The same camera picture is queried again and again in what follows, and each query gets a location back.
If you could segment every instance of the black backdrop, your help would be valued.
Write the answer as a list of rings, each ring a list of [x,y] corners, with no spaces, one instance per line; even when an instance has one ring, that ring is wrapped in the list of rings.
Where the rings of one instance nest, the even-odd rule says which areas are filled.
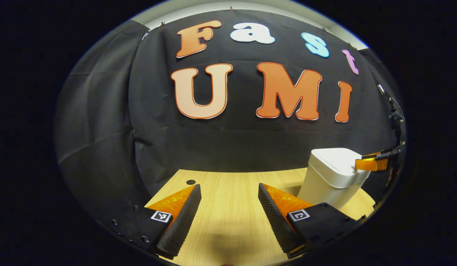
[[[177,59],[181,39],[176,33],[211,20],[220,20],[222,26],[213,30],[207,48]],[[230,33],[240,22],[266,25],[277,40],[272,44],[235,42]],[[92,213],[115,209],[116,195],[134,195],[144,201],[146,193],[131,192],[141,190],[140,178],[154,195],[179,169],[287,170],[306,167],[312,149],[344,147],[369,154],[396,143],[390,111],[375,80],[400,101],[397,88],[392,89],[375,62],[317,27],[267,12],[220,10],[166,23],[141,41],[145,32],[134,21],[112,30],[82,57],[61,91],[55,133],[58,161],[73,192],[86,195],[82,201],[93,206]],[[321,37],[330,51],[328,58],[308,51],[302,32]],[[348,66],[343,49],[355,57],[358,76]],[[212,89],[204,69],[221,62],[233,65],[225,111],[207,120],[184,116],[176,107],[171,73],[197,68],[194,98],[198,104],[208,104]],[[292,81],[304,69],[319,72],[323,77],[319,118],[257,117],[263,99],[263,75],[256,67],[260,62],[282,64]],[[353,87],[346,123],[335,121],[339,81]],[[282,109],[279,100],[277,107]],[[368,183],[385,186],[383,178],[375,175]],[[92,197],[95,190],[107,197]]]
[[[10,181],[0,189],[0,265],[150,263],[98,227],[77,204],[58,170],[51,138],[56,98],[69,69],[109,29],[147,5],[0,2],[0,165],[5,166],[0,181]],[[453,79],[435,72],[440,70],[435,66],[447,66],[446,77],[453,77],[454,67],[450,57],[437,52],[444,43],[426,41],[436,33],[453,50],[456,31],[450,27],[457,25],[457,8],[310,5],[356,32],[397,79],[413,136],[404,176],[414,177],[399,183],[363,228],[310,265],[457,263],[457,172],[443,164],[454,155],[446,147],[456,146],[451,129],[457,120],[446,115],[457,113],[457,97]],[[450,89],[431,94],[436,88]]]

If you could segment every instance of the wooden table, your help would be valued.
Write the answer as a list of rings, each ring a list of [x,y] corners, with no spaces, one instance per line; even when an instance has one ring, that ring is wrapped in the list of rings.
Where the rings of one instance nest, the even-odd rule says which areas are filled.
[[[258,184],[297,195],[307,168],[254,173],[179,170],[147,203],[149,206],[188,187],[200,184],[202,200],[179,255],[181,266],[277,266],[289,261],[274,236],[258,200]],[[359,219],[373,211],[375,201],[360,189],[340,210]]]

